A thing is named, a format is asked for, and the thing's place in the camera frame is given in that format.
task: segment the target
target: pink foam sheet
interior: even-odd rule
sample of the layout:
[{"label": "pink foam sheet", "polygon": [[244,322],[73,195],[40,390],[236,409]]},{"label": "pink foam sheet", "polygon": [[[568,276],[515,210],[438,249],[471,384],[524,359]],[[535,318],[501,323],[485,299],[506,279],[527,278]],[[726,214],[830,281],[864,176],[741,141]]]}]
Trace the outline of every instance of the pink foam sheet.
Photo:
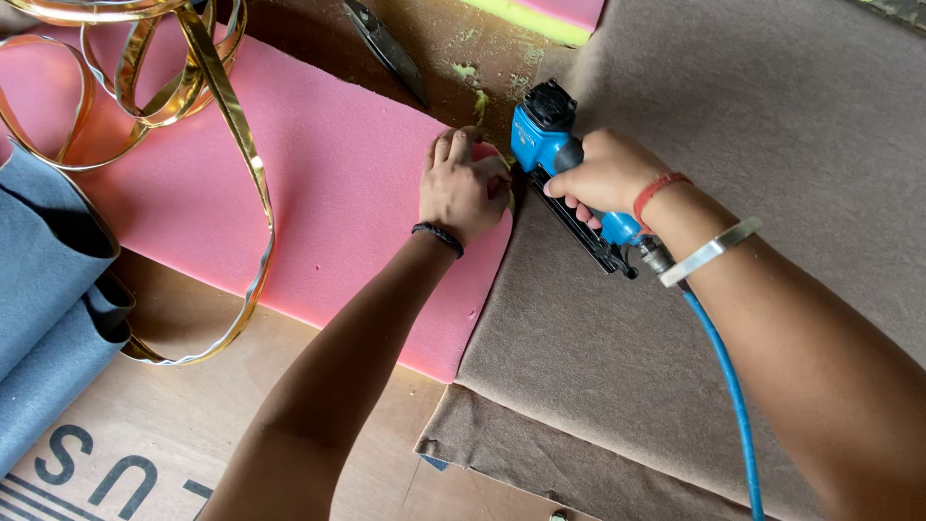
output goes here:
[{"label": "pink foam sheet", "polygon": [[594,32],[605,0],[513,0],[548,17]]},{"label": "pink foam sheet", "polygon": [[[142,71],[138,105],[181,70],[186,43],[166,20]],[[92,30],[104,70],[115,69],[128,26]],[[36,32],[78,48],[71,28]],[[0,87],[46,153],[62,143],[80,78],[63,49],[0,52]],[[277,216],[276,259],[261,303],[324,326],[407,240],[418,220],[426,147],[445,126],[245,37],[231,83],[267,167]],[[131,120],[97,87],[91,127],[74,162],[101,159]],[[0,161],[9,155],[6,139]],[[215,105],[156,129],[127,157],[73,177],[119,242],[222,290],[243,295],[267,225],[232,135]],[[424,306],[399,362],[449,383],[482,310],[511,232],[511,216],[469,245]]]}]

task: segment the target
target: left hand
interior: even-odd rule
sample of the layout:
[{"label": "left hand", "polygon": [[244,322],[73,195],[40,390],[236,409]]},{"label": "left hand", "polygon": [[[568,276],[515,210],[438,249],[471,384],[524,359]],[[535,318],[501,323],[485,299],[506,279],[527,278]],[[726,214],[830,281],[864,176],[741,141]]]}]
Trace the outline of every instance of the left hand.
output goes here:
[{"label": "left hand", "polygon": [[493,228],[508,204],[511,173],[498,156],[472,160],[476,127],[449,129],[431,142],[421,174],[419,219],[441,227],[463,247]]}]

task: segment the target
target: black bracelet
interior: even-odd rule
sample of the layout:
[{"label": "black bracelet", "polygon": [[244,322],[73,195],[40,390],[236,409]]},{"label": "black bracelet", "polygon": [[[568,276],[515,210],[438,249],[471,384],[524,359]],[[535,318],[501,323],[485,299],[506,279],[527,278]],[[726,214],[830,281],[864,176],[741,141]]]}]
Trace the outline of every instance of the black bracelet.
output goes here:
[{"label": "black bracelet", "polygon": [[415,224],[411,227],[411,233],[414,234],[418,230],[424,230],[425,232],[430,232],[441,237],[445,243],[449,244],[451,248],[457,251],[458,259],[463,257],[463,245],[461,245],[460,241],[458,241],[455,237],[448,234],[444,228],[438,228],[430,222],[419,222],[418,224]]}]

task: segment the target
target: forearm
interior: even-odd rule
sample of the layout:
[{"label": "forearm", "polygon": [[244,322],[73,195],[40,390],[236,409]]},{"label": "forearm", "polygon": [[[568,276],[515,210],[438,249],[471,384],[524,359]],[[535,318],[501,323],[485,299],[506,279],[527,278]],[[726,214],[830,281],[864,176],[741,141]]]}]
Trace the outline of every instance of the forearm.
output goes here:
[{"label": "forearm", "polygon": [[[677,260],[737,222],[687,184],[660,191],[643,218]],[[893,341],[758,237],[689,282],[824,502],[872,480],[922,485],[926,374]]]},{"label": "forearm", "polygon": [[[274,386],[203,519],[253,519],[270,512],[278,518],[327,516],[357,434],[419,311],[455,257],[434,235],[419,232],[408,239]],[[287,494],[304,501],[280,502]]]},{"label": "forearm", "polygon": [[344,457],[393,370],[411,325],[455,258],[417,233],[319,333],[255,417]]}]

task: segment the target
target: hand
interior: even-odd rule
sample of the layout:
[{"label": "hand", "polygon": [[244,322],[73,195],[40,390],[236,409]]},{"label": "hand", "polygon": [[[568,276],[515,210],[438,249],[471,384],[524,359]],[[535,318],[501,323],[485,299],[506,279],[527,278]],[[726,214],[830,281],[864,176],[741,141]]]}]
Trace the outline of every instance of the hand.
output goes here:
[{"label": "hand", "polygon": [[472,160],[476,127],[449,129],[431,142],[421,174],[419,218],[446,230],[463,247],[494,227],[508,204],[511,174],[498,156]]},{"label": "hand", "polygon": [[586,135],[582,150],[582,164],[553,176],[544,192],[550,197],[565,196],[567,206],[576,209],[576,217],[593,228],[600,228],[601,222],[585,205],[633,213],[633,200],[640,192],[660,174],[671,172],[635,139],[610,129]]}]

